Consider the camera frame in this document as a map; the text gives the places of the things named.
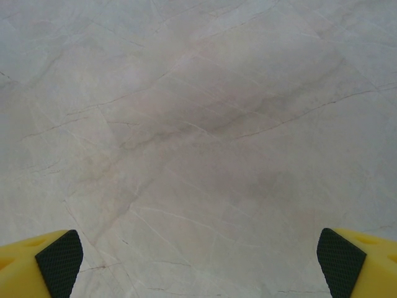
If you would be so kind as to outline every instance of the textured black pad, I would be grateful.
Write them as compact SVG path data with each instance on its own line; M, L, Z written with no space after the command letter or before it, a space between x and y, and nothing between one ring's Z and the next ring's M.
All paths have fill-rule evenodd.
M77 231L67 231L35 257L51 298L69 298L83 261Z
M350 297L366 256L330 228L321 232L317 258L333 298Z

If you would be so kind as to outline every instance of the marble veining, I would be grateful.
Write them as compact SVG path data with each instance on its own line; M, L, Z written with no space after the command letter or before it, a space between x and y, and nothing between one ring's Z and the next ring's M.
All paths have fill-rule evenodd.
M394 0L0 3L0 245L76 229L72 297L330 297L397 240Z

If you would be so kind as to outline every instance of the yellow plastic part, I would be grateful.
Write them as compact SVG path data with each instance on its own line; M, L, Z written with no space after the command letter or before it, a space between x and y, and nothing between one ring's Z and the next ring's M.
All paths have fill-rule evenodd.
M334 231L367 254L350 298L397 297L397 242L342 228Z
M0 246L0 297L51 298L35 255L66 232L60 230Z

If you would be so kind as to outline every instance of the white marble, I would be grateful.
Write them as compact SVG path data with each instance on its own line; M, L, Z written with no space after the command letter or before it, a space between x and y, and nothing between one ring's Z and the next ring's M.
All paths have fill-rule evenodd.
M0 245L75 228L77 297L330 297L397 240L395 0L0 2Z

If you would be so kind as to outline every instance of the floor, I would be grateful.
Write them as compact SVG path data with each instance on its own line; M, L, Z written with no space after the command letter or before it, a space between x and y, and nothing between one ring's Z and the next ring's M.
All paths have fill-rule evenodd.
M0 19L0 245L76 229L73 298L326 298L322 228L397 239L395 0Z

